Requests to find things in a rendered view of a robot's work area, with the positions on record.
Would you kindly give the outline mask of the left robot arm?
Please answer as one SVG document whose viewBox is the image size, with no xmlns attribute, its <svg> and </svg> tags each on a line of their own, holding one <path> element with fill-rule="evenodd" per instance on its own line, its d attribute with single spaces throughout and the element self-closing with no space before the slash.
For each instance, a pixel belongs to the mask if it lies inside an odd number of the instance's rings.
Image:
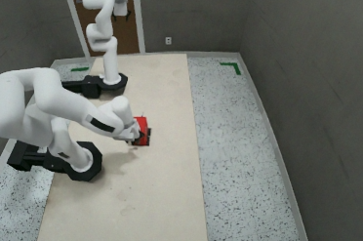
<svg viewBox="0 0 363 241">
<path fill-rule="evenodd" d="M 83 6 L 86 9 L 101 9 L 96 16 L 96 23 L 87 26 L 86 35 L 93 51 L 106 52 L 102 58 L 104 74 L 100 74 L 100 77 L 104 79 L 103 82 L 107 85 L 117 84 L 121 81 L 117 63 L 118 41 L 112 37 L 113 30 L 110 19 L 114 0 L 83 0 Z"/>
</svg>

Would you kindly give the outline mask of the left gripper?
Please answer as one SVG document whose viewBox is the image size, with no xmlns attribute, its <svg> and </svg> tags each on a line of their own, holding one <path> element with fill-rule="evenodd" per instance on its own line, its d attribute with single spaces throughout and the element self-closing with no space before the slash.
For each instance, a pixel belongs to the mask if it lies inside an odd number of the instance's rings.
<svg viewBox="0 0 363 241">
<path fill-rule="evenodd" d="M 118 5 L 117 3 L 114 3 L 114 14 L 112 16 L 114 17 L 114 20 L 116 22 L 116 16 L 126 16 L 126 22 L 128 20 L 128 16 L 132 13 L 131 11 L 127 10 L 126 2 Z M 113 13 L 112 11 L 112 13 Z M 129 15 L 127 14 L 129 13 Z"/>
</svg>

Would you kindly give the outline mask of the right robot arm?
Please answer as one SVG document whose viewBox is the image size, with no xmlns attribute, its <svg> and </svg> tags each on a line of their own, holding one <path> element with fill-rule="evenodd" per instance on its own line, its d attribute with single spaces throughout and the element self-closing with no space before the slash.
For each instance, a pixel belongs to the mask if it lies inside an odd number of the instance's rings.
<svg viewBox="0 0 363 241">
<path fill-rule="evenodd" d="M 25 109 L 24 92 L 33 87 L 36 103 Z M 48 146 L 53 156 L 68 162 L 73 170 L 86 172 L 93 164 L 93 155 L 70 138 L 65 119 L 116 141 L 135 139 L 131 128 L 137 119 L 125 97 L 95 107 L 64 89 L 59 73 L 52 68 L 0 74 L 0 138 Z"/>
</svg>

